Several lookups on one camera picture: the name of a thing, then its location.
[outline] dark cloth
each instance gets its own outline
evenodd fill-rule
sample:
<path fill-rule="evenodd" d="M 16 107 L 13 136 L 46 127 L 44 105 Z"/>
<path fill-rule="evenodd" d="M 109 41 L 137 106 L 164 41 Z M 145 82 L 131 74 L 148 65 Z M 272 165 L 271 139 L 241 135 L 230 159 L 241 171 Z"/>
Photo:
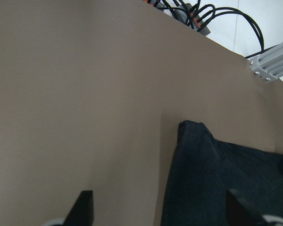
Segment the dark cloth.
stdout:
<path fill-rule="evenodd" d="M 179 124 L 162 226 L 225 226 L 226 190 L 283 217 L 283 155 L 221 142 L 203 123 Z"/>

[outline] brown panel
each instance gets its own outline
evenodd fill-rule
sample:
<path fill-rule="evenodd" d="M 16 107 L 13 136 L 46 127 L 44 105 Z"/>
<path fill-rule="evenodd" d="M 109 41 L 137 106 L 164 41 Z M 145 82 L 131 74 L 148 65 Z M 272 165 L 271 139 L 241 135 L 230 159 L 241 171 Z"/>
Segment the brown panel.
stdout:
<path fill-rule="evenodd" d="M 143 1 L 0 1 L 0 225 L 159 225 L 179 122 L 283 153 L 283 82 Z"/>

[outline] black cable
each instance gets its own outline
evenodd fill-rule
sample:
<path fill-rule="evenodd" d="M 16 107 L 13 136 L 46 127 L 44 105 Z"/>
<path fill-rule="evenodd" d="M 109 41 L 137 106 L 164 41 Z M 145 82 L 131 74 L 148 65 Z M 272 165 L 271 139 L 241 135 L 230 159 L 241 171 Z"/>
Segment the black cable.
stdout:
<path fill-rule="evenodd" d="M 159 3 L 160 3 L 160 0 L 156 0 L 153 6 L 156 7 Z"/>
<path fill-rule="evenodd" d="M 258 54 L 264 53 L 267 50 L 272 48 L 272 47 L 270 47 L 270 48 L 264 49 L 264 38 L 263 38 L 262 31 L 261 31 L 260 27 L 258 26 L 258 24 L 249 15 L 241 12 L 240 10 L 238 10 L 236 8 L 232 8 L 232 7 L 219 7 L 219 8 L 215 8 L 215 6 L 213 4 L 207 4 L 207 5 L 205 5 L 205 6 L 200 8 L 201 0 L 197 0 L 197 3 L 195 5 L 192 5 L 192 7 L 190 9 L 188 9 L 188 7 L 186 6 L 186 4 L 184 3 L 183 0 L 178 0 L 182 4 L 182 6 L 183 6 L 183 9 L 182 9 L 182 8 L 178 7 L 180 5 L 179 5 L 177 0 L 173 0 L 174 4 L 176 5 L 176 7 L 174 7 L 174 8 L 171 7 L 166 0 L 162 0 L 162 1 L 163 1 L 164 5 L 166 7 L 157 7 L 158 3 L 160 3 L 160 0 L 156 0 L 154 6 L 156 8 L 158 8 L 158 9 L 160 9 L 160 10 L 165 10 L 165 9 L 169 10 L 171 12 L 171 14 L 172 14 L 172 17 L 175 18 L 176 20 L 178 20 L 178 17 L 177 17 L 177 14 L 175 13 L 175 10 L 180 10 L 180 11 L 184 12 L 186 14 L 186 16 L 187 16 L 186 21 L 185 21 L 184 24 L 187 25 L 187 26 L 191 26 L 192 29 L 194 29 L 193 22 L 195 20 L 195 17 L 197 17 L 199 15 L 199 13 L 201 13 L 203 10 L 207 9 L 208 7 L 211 7 L 212 8 L 211 10 L 206 12 L 204 15 L 200 16 L 198 18 L 198 20 L 195 20 L 195 23 L 197 24 L 200 21 L 203 21 L 205 18 L 207 18 L 210 15 L 210 17 L 207 18 L 206 21 L 204 21 L 201 24 L 200 28 L 198 28 L 198 30 L 197 30 L 198 32 L 200 32 L 213 19 L 215 19 L 218 16 L 222 16 L 222 15 L 226 15 L 226 14 L 236 14 L 236 15 L 243 16 L 246 19 L 246 21 L 250 24 L 250 26 L 252 27 L 256 37 L 258 38 L 258 41 L 259 41 L 260 47 L 261 47 L 261 51 L 260 52 L 254 53 L 252 55 L 249 55 L 246 58 L 250 58 L 250 57 L 256 56 Z M 228 11 L 216 14 L 216 12 L 219 11 L 219 10 L 228 10 Z"/>
<path fill-rule="evenodd" d="M 185 13 L 186 13 L 186 15 L 187 15 L 187 19 L 186 19 L 186 21 L 185 21 L 185 25 L 187 25 L 187 26 L 189 26 L 188 25 L 188 22 L 189 21 L 192 21 L 191 20 L 191 15 L 190 15 L 190 13 L 189 13 L 189 9 L 188 9 L 188 7 L 187 7 L 187 5 L 185 4 L 185 2 L 183 1 L 183 0 L 179 0 L 179 2 L 182 4 L 182 6 L 183 6 L 183 8 L 185 9 Z"/>
<path fill-rule="evenodd" d="M 173 2 L 174 2 L 174 4 L 178 7 L 179 6 L 179 3 L 178 3 L 178 1 L 176 1 L 176 0 L 173 0 Z"/>
<path fill-rule="evenodd" d="M 257 23 L 256 23 L 250 16 L 248 16 L 248 15 L 242 13 L 242 12 L 227 11 L 227 12 L 222 12 L 222 13 L 216 14 L 216 15 L 214 16 L 214 18 L 216 18 L 216 17 L 218 17 L 218 16 L 225 15 L 225 14 L 238 14 L 238 15 L 244 16 L 244 18 L 249 22 L 249 24 L 250 24 L 251 27 L 253 28 L 253 30 L 254 30 L 254 32 L 255 32 L 255 34 L 256 34 L 258 40 L 259 40 L 259 43 L 260 43 L 260 46 L 261 46 L 261 51 L 264 50 L 263 34 L 262 34 L 260 28 L 258 27 Z"/>
<path fill-rule="evenodd" d="M 252 54 L 252 55 L 246 56 L 245 58 L 248 59 L 248 58 L 254 57 L 254 56 L 256 56 L 256 55 L 265 53 L 266 51 L 270 50 L 271 48 L 273 48 L 273 47 L 275 47 L 275 46 L 269 47 L 269 48 L 267 48 L 267 49 L 265 49 L 265 50 L 262 50 L 262 51 L 259 51 L 259 52 L 257 52 L 257 53 L 254 53 L 254 54 Z"/>
<path fill-rule="evenodd" d="M 233 10 L 235 12 L 239 12 L 238 14 L 244 16 L 244 18 L 249 22 L 249 24 L 251 25 L 252 29 L 254 30 L 258 40 L 259 40 L 259 43 L 260 43 L 260 46 L 261 46 L 261 50 L 264 49 L 264 39 L 263 39 L 263 34 L 260 30 L 260 27 L 258 26 L 258 24 L 247 14 L 241 12 L 240 10 L 236 9 L 236 8 L 231 8 L 231 7 L 220 7 L 220 8 L 216 8 L 215 11 L 218 11 L 218 10 Z M 197 22 L 199 22 L 200 20 L 203 20 L 205 17 L 207 17 L 210 13 L 212 13 L 212 10 L 210 10 L 209 12 L 205 13 L 200 19 L 198 19 Z"/>
<path fill-rule="evenodd" d="M 172 8 L 166 0 L 162 0 L 162 2 L 168 8 L 168 10 L 171 12 L 172 17 L 175 18 L 176 20 L 178 20 L 177 15 L 174 13 L 175 8 Z"/>

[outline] beige board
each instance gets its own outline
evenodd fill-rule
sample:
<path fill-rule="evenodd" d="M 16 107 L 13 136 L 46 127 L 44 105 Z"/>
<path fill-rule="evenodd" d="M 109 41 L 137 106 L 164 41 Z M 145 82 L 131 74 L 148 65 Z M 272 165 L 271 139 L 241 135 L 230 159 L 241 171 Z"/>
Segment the beige board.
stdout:
<path fill-rule="evenodd" d="M 0 226 L 84 189 L 95 226 L 158 226 L 183 120 L 283 153 L 283 82 L 141 0 L 0 1 Z"/>

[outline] cable bundle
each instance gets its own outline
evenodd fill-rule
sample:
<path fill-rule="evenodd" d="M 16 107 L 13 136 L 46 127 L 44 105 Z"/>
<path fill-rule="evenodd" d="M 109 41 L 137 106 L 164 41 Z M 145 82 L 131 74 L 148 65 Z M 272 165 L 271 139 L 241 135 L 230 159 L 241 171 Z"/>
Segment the cable bundle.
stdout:
<path fill-rule="evenodd" d="M 250 56 L 247 56 L 246 58 L 253 57 L 255 55 L 264 53 L 265 51 L 271 49 L 264 49 L 264 39 L 263 39 L 263 34 L 261 32 L 260 27 L 258 24 L 247 14 L 241 12 L 240 10 L 236 8 L 231 8 L 231 7 L 219 7 L 216 8 L 213 4 L 207 4 L 203 7 L 200 8 L 200 2 L 201 0 L 197 0 L 197 3 L 193 6 L 191 6 L 190 3 L 186 4 L 184 3 L 183 0 L 173 0 L 174 4 L 176 7 L 170 6 L 170 4 L 166 0 L 147 0 L 146 2 L 149 4 L 152 4 L 154 7 L 160 10 L 169 10 L 172 14 L 172 17 L 175 18 L 176 20 L 179 20 L 178 14 L 176 13 L 177 10 L 180 10 L 185 13 L 186 15 L 186 20 L 183 22 L 185 25 L 191 27 L 192 29 L 200 32 L 202 29 L 204 29 L 213 19 L 215 19 L 218 16 L 226 15 L 226 14 L 237 14 L 243 16 L 247 22 L 250 24 L 252 27 L 253 31 L 255 32 L 258 41 L 260 43 L 261 51 L 255 54 L 252 54 Z M 206 12 L 203 16 L 199 16 L 199 13 L 203 12 L 205 9 L 210 8 L 208 12 Z"/>

